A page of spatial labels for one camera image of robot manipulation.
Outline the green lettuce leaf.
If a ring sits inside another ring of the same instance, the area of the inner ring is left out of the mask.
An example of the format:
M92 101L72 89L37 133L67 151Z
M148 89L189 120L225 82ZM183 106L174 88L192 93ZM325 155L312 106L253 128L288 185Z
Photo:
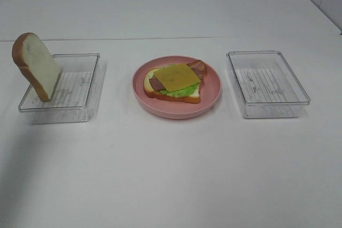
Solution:
M200 78L187 64L163 67L153 75L165 88L159 93L171 97L189 96L199 89L201 83Z

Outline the bacon strip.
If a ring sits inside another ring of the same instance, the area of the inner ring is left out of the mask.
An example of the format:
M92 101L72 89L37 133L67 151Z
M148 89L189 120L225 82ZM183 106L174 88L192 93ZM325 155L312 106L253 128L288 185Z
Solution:
M166 89L155 76L149 79L149 83L154 91L161 91Z
M201 81L204 80L204 77L207 74L207 66L202 60L196 60L194 62L187 63L187 65L194 71Z

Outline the yellow cheese slice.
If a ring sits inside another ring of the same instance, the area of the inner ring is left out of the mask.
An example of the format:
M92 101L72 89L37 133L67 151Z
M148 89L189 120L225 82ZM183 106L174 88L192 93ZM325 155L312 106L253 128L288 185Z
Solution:
M154 72L153 76L163 84L168 92L182 90L201 82L187 64L172 64L161 67Z

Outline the bread slice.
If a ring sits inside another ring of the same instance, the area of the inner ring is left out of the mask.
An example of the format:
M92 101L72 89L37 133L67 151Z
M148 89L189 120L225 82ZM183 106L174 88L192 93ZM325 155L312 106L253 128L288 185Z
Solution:
M12 59L40 100L50 101L61 69L40 38L34 33L20 35L13 44Z
M148 71L145 75L143 88L145 94L150 98L157 98L159 100L166 101L181 101L185 103L200 103L200 85L201 83L194 84L182 90L174 92L168 92L167 90L161 90L160 92L154 91L149 83L149 79L153 77L154 72L161 68L154 68Z

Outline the pink round plate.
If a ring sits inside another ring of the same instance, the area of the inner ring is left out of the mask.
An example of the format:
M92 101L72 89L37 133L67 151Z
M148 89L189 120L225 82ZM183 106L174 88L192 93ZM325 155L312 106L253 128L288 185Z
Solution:
M218 102L222 91L220 76L209 64L206 64L207 74L204 76L204 84L200 86L200 103L198 104L150 98L143 89L144 77L151 69L169 64L191 63L193 61L196 61L193 57L165 56L152 59L141 65L132 80L133 92L140 105L147 111L168 119L189 119L209 111Z

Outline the bread slice on plate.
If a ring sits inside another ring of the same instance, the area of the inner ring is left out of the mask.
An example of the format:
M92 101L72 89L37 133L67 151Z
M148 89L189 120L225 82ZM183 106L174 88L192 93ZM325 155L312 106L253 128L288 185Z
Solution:
M182 90L174 92L168 92L167 90L161 90L160 92L154 91L149 83L149 79L153 77L154 72L161 68L154 68L148 71L145 75L143 88L145 94L150 98L157 98L159 100L166 101L181 101L185 103L200 103L200 85L201 83L194 84Z

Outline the clear right plastic tray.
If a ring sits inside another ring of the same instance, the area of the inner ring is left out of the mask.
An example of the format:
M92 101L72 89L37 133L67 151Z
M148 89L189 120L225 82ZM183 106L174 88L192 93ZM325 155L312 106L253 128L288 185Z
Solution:
M227 53L228 74L245 119L299 117L310 97L279 51Z

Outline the clear plastic tray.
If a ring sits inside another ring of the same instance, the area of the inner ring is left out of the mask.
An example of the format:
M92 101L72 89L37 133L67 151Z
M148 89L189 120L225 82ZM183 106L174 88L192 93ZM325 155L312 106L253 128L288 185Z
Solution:
M105 67L100 54L55 54L61 75L52 99L42 102L30 85L19 106L31 124L89 121L98 110Z
M310 97L279 51L227 53L228 74L245 119L299 117Z

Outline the clear left plastic tray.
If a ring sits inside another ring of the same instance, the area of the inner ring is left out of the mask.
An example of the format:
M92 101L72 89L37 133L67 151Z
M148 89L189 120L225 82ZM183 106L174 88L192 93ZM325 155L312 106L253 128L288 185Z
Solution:
M42 102L30 85L19 106L31 124L89 121L98 110L105 67L100 54L55 54L61 75L52 99Z

